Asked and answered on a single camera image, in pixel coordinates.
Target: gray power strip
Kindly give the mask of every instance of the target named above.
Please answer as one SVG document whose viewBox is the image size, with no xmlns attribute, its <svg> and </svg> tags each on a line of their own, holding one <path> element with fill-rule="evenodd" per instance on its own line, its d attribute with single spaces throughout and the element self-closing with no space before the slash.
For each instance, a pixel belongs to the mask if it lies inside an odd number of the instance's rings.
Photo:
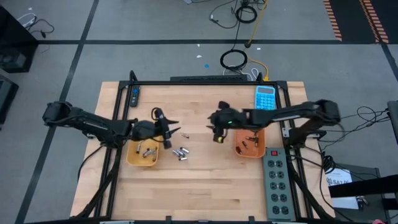
<svg viewBox="0 0 398 224">
<path fill-rule="evenodd" d="M 268 220 L 294 220 L 285 149 L 267 148 L 262 161 Z"/>
</svg>

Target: black remote control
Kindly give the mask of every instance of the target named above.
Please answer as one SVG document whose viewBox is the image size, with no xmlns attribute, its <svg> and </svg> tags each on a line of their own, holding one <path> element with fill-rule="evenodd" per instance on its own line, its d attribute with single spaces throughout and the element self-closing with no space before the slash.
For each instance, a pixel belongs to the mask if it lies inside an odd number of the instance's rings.
<svg viewBox="0 0 398 224">
<path fill-rule="evenodd" d="M 131 90 L 130 106 L 135 107 L 138 104 L 139 86 L 135 85 Z"/>
</svg>

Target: desk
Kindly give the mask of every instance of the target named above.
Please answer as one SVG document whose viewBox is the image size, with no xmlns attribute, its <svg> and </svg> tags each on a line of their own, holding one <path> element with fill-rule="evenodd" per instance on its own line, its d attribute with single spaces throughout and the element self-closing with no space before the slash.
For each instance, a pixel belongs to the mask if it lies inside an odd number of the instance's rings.
<svg viewBox="0 0 398 224">
<path fill-rule="evenodd" d="M 288 82 L 292 105 L 307 101 L 302 82 Z M 99 94 L 95 113 L 111 119 L 118 91 L 118 82 L 104 82 Z M 150 118 L 153 107 L 162 108 L 166 117 L 180 121 L 181 130 L 173 135 L 174 147 L 185 146 L 190 150 L 187 161 L 178 161 L 171 151 L 161 150 L 154 167 L 134 167 L 126 162 L 127 146 L 119 170 L 112 219 L 164 220 L 171 215 L 173 220 L 267 220 L 261 159 L 245 159 L 233 152 L 233 131 L 224 144 L 212 142 L 212 132 L 206 128 L 207 117 L 217 109 L 220 100 L 233 108 L 254 107 L 255 86 L 141 86 L 139 106 L 130 108 L 128 119 Z M 306 120 L 295 120 L 296 126 Z M 185 139 L 178 133 L 187 133 Z M 278 123 L 266 129 L 267 147 L 282 147 Z M 85 156 L 98 147 L 97 140 L 89 140 Z M 313 139 L 307 146 L 318 149 Z M 81 171 L 71 215 L 83 210 L 99 187 L 105 150 L 87 161 Z M 302 156 L 321 163 L 319 154 L 302 149 Z M 320 195 L 320 168 L 303 162 L 307 185 L 313 196 L 330 215 L 334 211 Z M 325 175 L 322 189 L 331 204 Z M 297 187 L 301 216 L 306 217 L 302 193 Z M 109 193 L 104 194 L 104 207 Z"/>
</svg>

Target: yellow cable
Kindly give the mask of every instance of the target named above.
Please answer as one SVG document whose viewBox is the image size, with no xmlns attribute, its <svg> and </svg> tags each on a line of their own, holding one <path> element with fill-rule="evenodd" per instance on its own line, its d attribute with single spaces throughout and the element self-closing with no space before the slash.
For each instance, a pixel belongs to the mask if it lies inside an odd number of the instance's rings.
<svg viewBox="0 0 398 224">
<path fill-rule="evenodd" d="M 261 63 L 261 62 L 259 62 L 259 61 L 256 61 L 256 60 L 250 58 L 249 56 L 248 56 L 248 59 L 249 59 L 250 61 L 254 62 L 254 63 L 258 63 L 259 65 L 262 65 L 262 66 L 266 69 L 266 75 L 265 75 L 265 77 L 263 78 L 263 80 L 264 80 L 264 81 L 268 81 L 269 78 L 268 78 L 268 67 L 267 67 L 267 65 L 264 65 L 263 63 Z"/>
<path fill-rule="evenodd" d="M 263 7 L 261 9 L 261 12 L 260 12 L 260 15 L 257 18 L 256 25 L 254 26 L 253 34 L 251 35 L 250 40 L 248 42 L 249 44 L 253 41 L 253 38 L 254 38 L 254 36 L 256 34 L 256 31 L 257 31 L 257 25 L 259 24 L 260 20 L 262 19 L 262 15 L 264 15 L 264 11 L 266 10 L 267 5 L 268 5 L 268 0 L 266 0 L 264 2 L 264 5 L 263 5 Z"/>
<path fill-rule="evenodd" d="M 257 21 L 256 21 L 256 25 L 254 26 L 253 34 L 251 35 L 250 40 L 249 40 L 249 42 L 248 42 L 249 44 L 253 41 L 253 38 L 254 38 L 254 36 L 255 36 L 255 34 L 256 34 L 256 31 L 257 31 L 257 25 L 258 25 L 259 21 L 262 19 L 262 16 L 264 15 L 264 11 L 266 10 L 267 4 L 268 4 L 268 0 L 266 0 L 266 1 L 264 2 L 264 5 L 263 5 L 263 7 L 262 7 L 262 9 L 261 9 L 261 12 L 260 12 L 260 15 L 259 15 L 259 17 L 258 17 L 258 19 L 257 19 Z M 261 63 L 261 62 L 259 62 L 259 61 L 257 61 L 257 60 L 254 60 L 254 59 L 252 59 L 252 58 L 249 57 L 249 56 L 248 56 L 248 59 L 249 59 L 250 61 L 254 62 L 254 63 L 258 63 L 259 65 L 262 65 L 262 66 L 266 69 L 266 75 L 265 75 L 265 77 L 264 77 L 263 80 L 264 80 L 264 81 L 268 81 L 268 80 L 269 80 L 269 77 L 268 77 L 269 72 L 268 72 L 268 67 L 267 67 L 267 65 L 264 65 L 263 63 Z"/>
</svg>

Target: blue calculator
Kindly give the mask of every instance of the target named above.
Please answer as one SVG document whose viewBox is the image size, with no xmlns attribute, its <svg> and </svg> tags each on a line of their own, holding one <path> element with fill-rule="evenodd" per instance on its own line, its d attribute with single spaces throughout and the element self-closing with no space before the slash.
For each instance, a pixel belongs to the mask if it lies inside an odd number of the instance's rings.
<svg viewBox="0 0 398 224">
<path fill-rule="evenodd" d="M 257 86 L 254 96 L 254 109 L 275 109 L 275 88 L 269 86 Z"/>
</svg>

